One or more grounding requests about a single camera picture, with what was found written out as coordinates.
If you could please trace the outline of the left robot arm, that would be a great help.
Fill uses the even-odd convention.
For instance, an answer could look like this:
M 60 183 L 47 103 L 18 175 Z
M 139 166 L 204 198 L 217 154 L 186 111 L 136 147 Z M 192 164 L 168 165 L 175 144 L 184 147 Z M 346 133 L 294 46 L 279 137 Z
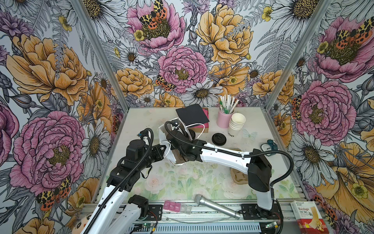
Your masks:
M 111 171 L 103 195 L 82 233 L 123 234 L 134 222 L 147 215 L 148 199 L 128 195 L 143 176 L 143 170 L 150 170 L 153 163 L 163 160 L 166 147 L 153 146 L 154 134 L 150 128 L 138 136 L 129 143 L 126 155 Z

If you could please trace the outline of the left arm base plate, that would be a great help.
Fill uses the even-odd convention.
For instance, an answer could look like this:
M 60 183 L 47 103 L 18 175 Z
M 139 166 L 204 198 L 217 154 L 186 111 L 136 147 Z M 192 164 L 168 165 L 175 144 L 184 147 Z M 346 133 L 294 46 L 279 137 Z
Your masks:
M 163 214 L 163 205 L 150 204 L 144 220 L 146 221 L 160 221 Z

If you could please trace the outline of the pastel patterned gift bag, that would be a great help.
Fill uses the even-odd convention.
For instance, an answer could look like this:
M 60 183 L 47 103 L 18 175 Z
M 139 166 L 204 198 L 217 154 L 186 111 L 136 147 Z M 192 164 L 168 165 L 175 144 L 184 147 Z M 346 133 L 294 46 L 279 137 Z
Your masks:
M 178 141 L 173 135 L 193 143 L 207 130 L 206 126 L 203 123 L 186 125 L 180 118 L 174 118 L 170 122 L 172 124 L 169 124 L 168 127 L 165 127 L 164 124 L 158 127 L 159 143 L 166 146 L 164 158 L 175 165 L 196 161 L 198 157 L 192 152 L 194 148 Z M 167 129 L 173 132 L 173 135 L 169 134 Z

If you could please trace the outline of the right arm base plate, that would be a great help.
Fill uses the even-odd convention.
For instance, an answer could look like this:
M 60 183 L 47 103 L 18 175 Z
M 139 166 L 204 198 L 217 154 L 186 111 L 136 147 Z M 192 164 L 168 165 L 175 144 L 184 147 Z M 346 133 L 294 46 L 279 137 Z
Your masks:
M 241 204 L 240 211 L 244 220 L 273 220 L 281 217 L 281 209 L 275 203 L 270 211 L 260 208 L 257 204 Z

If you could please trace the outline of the stack of black lids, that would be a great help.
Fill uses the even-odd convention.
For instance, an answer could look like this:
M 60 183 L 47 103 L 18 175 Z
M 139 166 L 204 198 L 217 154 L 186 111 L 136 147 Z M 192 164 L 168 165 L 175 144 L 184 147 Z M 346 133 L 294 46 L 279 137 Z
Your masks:
M 227 138 L 222 133 L 215 133 L 212 135 L 212 143 L 216 146 L 224 146 L 227 143 Z

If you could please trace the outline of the brown pulp cup carrier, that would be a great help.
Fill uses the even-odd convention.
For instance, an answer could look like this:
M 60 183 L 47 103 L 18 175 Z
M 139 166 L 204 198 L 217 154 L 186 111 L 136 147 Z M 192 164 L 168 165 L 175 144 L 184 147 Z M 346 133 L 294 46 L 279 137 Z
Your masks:
M 238 185 L 248 184 L 248 176 L 236 169 L 231 168 L 230 174 L 233 181 Z

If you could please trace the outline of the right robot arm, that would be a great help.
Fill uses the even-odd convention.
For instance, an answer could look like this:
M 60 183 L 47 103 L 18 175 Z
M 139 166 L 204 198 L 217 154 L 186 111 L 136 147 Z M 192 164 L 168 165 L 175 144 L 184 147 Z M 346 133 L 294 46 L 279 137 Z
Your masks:
M 284 151 L 241 152 L 225 149 L 204 140 L 192 139 L 186 127 L 176 121 L 168 121 L 158 128 L 160 144 L 165 145 L 164 157 L 175 165 L 189 161 L 216 163 L 235 169 L 247 176 L 248 186 L 257 193 L 257 204 L 253 214 L 260 219 L 269 219 L 276 204 L 274 185 L 286 179 L 294 169 L 292 157 Z M 280 177 L 272 180 L 272 165 L 266 155 L 279 154 L 289 160 L 289 168 Z

